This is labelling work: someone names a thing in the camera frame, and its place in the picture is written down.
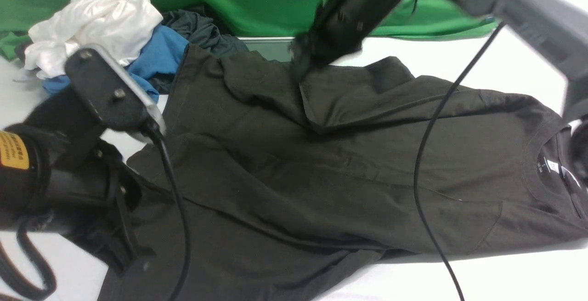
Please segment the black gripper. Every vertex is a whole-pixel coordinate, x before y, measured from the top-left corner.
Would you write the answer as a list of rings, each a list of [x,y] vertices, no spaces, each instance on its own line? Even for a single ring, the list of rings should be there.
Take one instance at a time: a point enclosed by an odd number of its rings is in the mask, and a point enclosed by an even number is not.
[[[323,0],[310,28],[290,45],[296,81],[342,56],[361,51],[362,41],[403,0]]]
[[[71,87],[33,109],[23,122],[36,174],[27,213],[118,274],[141,272],[155,256],[132,227],[141,189],[118,150],[101,140],[104,131]]]

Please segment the gray robot arm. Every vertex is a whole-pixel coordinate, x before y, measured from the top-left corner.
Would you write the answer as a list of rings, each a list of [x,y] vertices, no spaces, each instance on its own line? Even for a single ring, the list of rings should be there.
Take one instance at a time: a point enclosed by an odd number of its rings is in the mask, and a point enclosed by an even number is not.
[[[326,0],[307,32],[294,37],[292,73],[312,70],[359,52],[362,41],[402,0]],[[576,173],[587,178],[588,18],[563,0],[450,0],[473,17],[493,17],[510,27],[568,81],[563,118],[580,120],[571,142]]]

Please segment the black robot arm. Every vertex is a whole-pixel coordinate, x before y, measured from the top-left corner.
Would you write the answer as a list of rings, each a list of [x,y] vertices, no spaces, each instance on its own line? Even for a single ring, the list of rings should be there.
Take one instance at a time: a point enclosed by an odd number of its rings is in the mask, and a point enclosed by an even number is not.
[[[123,275],[156,254],[132,224],[141,186],[104,131],[70,88],[2,130],[1,229],[31,219],[34,232],[57,233]]]

